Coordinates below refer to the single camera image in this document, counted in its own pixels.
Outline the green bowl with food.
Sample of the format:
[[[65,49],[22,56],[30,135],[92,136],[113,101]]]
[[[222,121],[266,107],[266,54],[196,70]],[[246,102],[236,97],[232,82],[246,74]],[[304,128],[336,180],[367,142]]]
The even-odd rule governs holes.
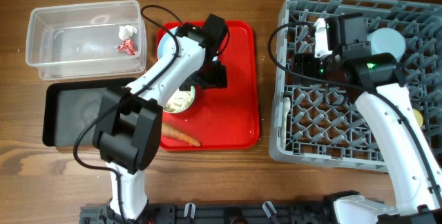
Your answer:
[[[192,86],[189,91],[177,89],[169,98],[163,110],[167,113],[181,113],[186,111],[195,99],[195,87]]]

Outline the white plastic spoon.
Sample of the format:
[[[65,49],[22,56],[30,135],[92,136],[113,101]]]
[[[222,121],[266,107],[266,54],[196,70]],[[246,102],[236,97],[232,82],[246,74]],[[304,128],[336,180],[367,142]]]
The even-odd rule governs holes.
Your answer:
[[[284,97],[282,99],[282,125],[280,130],[280,146],[283,150],[286,147],[286,134],[287,134],[287,116],[291,109],[291,99]]]

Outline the light blue plate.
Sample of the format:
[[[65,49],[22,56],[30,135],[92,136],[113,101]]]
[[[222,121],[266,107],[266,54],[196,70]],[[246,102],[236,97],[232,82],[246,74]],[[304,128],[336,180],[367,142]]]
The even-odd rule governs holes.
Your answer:
[[[166,33],[160,39],[157,45],[157,60],[163,58],[165,55],[174,56],[175,53],[175,42],[170,34]]]

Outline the orange carrot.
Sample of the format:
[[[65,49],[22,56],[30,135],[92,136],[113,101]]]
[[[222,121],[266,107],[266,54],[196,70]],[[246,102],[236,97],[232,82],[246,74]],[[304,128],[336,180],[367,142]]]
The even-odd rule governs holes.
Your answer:
[[[167,138],[172,138],[181,142],[185,142],[194,147],[202,146],[201,142],[197,139],[164,122],[162,123],[162,135]]]

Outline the light blue bowl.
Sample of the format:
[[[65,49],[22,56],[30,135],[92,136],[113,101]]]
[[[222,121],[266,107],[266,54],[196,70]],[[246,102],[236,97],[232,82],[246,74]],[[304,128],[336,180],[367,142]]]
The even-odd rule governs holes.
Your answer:
[[[371,43],[373,55],[390,53],[397,62],[400,62],[405,53],[405,39],[402,34],[395,29],[380,28],[368,34],[367,40]]]

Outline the red snack wrapper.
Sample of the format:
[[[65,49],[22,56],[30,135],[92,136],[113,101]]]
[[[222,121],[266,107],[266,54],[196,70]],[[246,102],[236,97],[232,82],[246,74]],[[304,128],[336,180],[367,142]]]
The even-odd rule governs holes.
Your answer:
[[[122,44],[117,47],[117,51],[121,53],[126,53],[130,56],[134,56],[137,54],[137,50],[133,44],[131,39],[126,39]]]

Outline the white paper tissue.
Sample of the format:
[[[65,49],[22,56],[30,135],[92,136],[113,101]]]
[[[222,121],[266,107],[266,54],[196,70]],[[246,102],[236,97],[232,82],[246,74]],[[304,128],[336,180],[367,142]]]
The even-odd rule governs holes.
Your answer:
[[[137,33],[137,28],[135,26],[132,25],[120,26],[118,37],[122,41],[125,41],[127,39],[130,39],[136,33]]]

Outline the yellow plastic cup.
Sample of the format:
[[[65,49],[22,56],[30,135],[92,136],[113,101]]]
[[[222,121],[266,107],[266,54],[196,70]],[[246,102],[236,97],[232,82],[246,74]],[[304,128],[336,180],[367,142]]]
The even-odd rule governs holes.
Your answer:
[[[419,127],[421,128],[424,123],[422,113],[420,111],[418,111],[417,109],[413,109],[412,111],[413,111],[414,117],[416,118],[416,121],[417,121]]]

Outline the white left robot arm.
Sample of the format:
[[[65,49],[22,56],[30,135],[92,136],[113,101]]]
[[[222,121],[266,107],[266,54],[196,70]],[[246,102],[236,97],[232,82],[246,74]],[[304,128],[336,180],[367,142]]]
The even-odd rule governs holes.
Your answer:
[[[227,69],[213,58],[228,35],[226,21],[216,15],[202,26],[185,23],[171,34],[170,50],[142,77],[105,90],[92,123],[93,146],[113,180],[106,208],[112,223],[146,220],[144,171],[160,145],[163,109],[178,89],[227,87]]]

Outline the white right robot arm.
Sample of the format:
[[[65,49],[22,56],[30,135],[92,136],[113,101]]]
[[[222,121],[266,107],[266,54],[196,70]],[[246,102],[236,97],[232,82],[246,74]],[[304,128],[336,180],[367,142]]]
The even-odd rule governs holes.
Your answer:
[[[440,223],[441,168],[414,114],[399,61],[397,30],[368,31],[360,13],[320,18],[311,25],[314,50],[292,68],[311,83],[346,89],[370,128],[390,175],[393,207],[358,194],[331,201],[335,223]]]

